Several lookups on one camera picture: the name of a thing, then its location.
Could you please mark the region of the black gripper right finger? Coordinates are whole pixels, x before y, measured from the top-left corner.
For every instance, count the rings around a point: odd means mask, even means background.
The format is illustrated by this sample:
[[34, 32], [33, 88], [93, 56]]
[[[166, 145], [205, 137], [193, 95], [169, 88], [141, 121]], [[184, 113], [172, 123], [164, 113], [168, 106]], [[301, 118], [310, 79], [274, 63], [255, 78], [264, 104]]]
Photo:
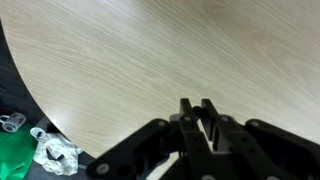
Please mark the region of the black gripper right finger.
[[320, 180], [320, 145], [280, 127], [249, 119], [244, 125], [201, 100], [201, 121], [215, 151], [230, 151], [245, 180]]

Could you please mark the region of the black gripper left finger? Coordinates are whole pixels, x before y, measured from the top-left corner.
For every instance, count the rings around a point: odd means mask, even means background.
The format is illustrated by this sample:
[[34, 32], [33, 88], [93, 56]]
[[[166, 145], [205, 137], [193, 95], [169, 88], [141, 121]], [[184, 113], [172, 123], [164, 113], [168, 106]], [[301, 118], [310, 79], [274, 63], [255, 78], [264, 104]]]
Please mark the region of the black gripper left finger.
[[160, 180], [214, 180], [210, 150], [201, 117], [187, 98], [170, 120], [153, 119], [107, 150], [87, 168], [91, 180], [145, 180], [173, 153], [178, 159]]

